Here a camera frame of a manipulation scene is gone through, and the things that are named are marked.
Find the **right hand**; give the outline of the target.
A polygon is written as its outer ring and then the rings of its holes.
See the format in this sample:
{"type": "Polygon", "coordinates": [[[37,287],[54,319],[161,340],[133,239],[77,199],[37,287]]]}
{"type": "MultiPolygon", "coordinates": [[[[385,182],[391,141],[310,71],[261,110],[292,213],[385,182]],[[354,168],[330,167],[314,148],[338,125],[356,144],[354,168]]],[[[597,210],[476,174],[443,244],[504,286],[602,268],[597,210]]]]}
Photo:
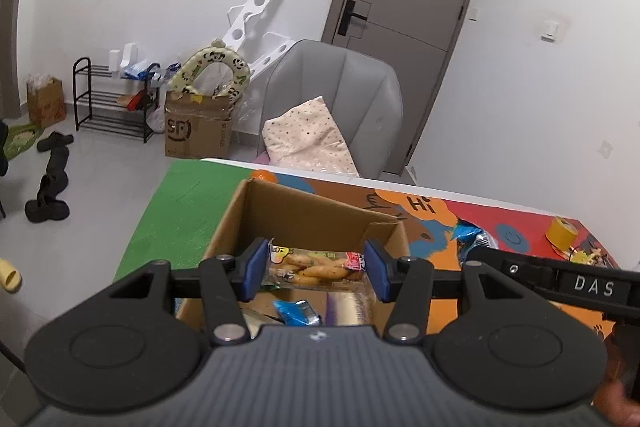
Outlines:
{"type": "Polygon", "coordinates": [[[620,379],[626,369],[623,353],[613,334],[606,337],[604,345],[608,351],[608,366],[594,395],[594,407],[614,426],[638,427],[639,404],[627,397],[625,385],[620,379]]]}

